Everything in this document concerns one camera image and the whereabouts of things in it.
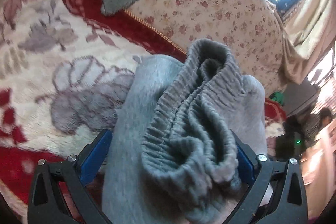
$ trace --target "beige curtain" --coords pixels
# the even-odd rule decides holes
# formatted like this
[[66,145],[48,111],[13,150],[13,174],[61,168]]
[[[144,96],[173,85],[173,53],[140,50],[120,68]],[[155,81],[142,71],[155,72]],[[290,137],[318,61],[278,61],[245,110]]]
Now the beige curtain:
[[336,37],[336,0],[301,0],[285,20],[286,76],[300,84]]

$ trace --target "gold trim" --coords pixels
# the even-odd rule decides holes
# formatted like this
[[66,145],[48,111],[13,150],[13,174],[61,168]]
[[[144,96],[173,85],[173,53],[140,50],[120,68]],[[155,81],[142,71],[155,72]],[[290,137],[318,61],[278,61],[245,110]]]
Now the gold trim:
[[130,12],[129,10],[124,10],[124,12],[129,15],[130,17],[132,17],[133,19],[135,19],[137,22],[141,23],[142,25],[148,27],[149,29],[151,29],[152,31],[156,32],[159,36],[161,36],[164,40],[166,40],[169,44],[171,44],[174,48],[178,49],[179,51],[181,51],[182,53],[184,53],[185,55],[187,54],[187,52],[185,50],[183,50],[181,47],[179,47],[177,44],[175,44],[172,40],[170,40],[167,36],[165,36],[162,32],[160,32],[159,30],[157,30],[156,28],[154,28],[152,25],[148,24],[147,22],[145,22],[142,18],[137,17],[136,15],[134,15],[132,12]]

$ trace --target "metal screw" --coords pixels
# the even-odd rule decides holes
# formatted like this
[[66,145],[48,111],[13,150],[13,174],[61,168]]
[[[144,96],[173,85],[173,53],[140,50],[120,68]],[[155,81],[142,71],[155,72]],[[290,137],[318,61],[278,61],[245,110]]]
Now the metal screw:
[[40,159],[38,162],[37,162],[38,165],[44,165],[45,164],[45,159]]
[[77,156],[76,156],[76,155],[70,155],[70,156],[68,157],[68,161],[70,161],[70,162],[73,162],[73,161],[75,161],[75,160],[77,160]]
[[263,155],[263,154],[260,154],[260,155],[258,156],[258,159],[259,159],[260,161],[267,161],[267,157],[266,157],[265,155]]
[[289,161],[291,164],[294,164],[294,165],[297,164],[297,160],[294,158],[290,158]]

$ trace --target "bed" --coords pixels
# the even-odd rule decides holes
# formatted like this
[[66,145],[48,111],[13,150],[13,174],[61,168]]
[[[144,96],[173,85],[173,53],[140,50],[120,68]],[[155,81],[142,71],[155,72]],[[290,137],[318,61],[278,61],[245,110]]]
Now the bed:
[[[36,162],[77,154],[100,128],[113,128],[142,58],[183,61],[194,39],[211,37],[228,44],[268,94],[279,89],[282,36],[266,1],[163,0],[161,12],[159,2],[139,0],[105,17],[101,0],[0,0],[0,191],[23,222]],[[184,16],[174,13],[177,4]],[[265,109],[267,125],[286,118],[274,102]],[[98,203],[101,182],[89,187]]]
[[282,29],[266,0],[138,0],[126,13],[184,52],[197,38],[229,45],[243,73],[255,76],[267,96],[284,87]]

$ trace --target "green object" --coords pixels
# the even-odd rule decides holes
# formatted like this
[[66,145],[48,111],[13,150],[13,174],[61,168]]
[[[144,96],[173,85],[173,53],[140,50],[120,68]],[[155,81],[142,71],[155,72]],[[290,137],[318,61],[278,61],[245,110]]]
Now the green object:
[[284,95],[282,94],[282,92],[280,91],[276,91],[276,92],[273,92],[270,97],[269,97],[272,101],[275,101],[277,103],[279,103],[279,105],[281,106],[284,106],[285,104],[285,97]]

